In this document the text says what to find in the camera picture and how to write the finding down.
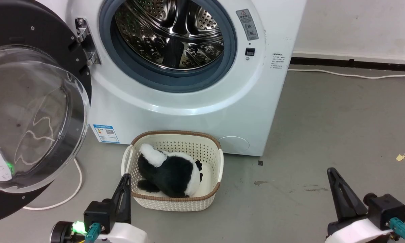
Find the door hinge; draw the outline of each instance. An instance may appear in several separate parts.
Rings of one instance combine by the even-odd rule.
[[[91,35],[87,20],[85,18],[76,18],[75,26],[78,34],[76,41],[80,43],[84,49],[85,56],[87,57],[87,65],[102,64],[96,46],[94,45],[93,36]]]

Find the beige plastic basket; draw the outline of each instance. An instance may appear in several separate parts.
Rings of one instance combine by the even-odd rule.
[[[202,163],[201,185],[192,197],[173,198],[162,193],[152,194],[140,190],[137,183],[142,180],[137,161],[139,147],[151,144],[155,149],[168,152],[182,152]],[[224,169],[224,154],[219,142],[212,136],[188,131],[151,131],[136,137],[126,149],[122,163],[122,174],[132,176],[132,196],[141,206],[164,211],[200,211],[208,208],[218,191]]]

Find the yellow paper scrap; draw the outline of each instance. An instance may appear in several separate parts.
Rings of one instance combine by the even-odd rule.
[[[405,158],[405,154],[403,154],[403,155],[399,154],[399,155],[397,155],[396,160],[397,161],[402,161],[404,158]]]

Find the black baseboard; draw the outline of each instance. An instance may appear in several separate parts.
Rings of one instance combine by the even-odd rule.
[[[404,71],[405,64],[394,63],[379,63],[367,61],[350,60],[334,60],[334,59],[320,59],[320,58],[307,58],[307,57],[292,57],[290,64],[296,65],[318,65],[318,66],[341,66],[345,68],[366,68],[377,70],[391,70],[391,71]]]

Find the blue and white sticker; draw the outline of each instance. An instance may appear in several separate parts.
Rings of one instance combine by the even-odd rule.
[[[93,124],[100,141],[104,143],[120,143],[117,138],[116,131],[112,126],[96,125]]]

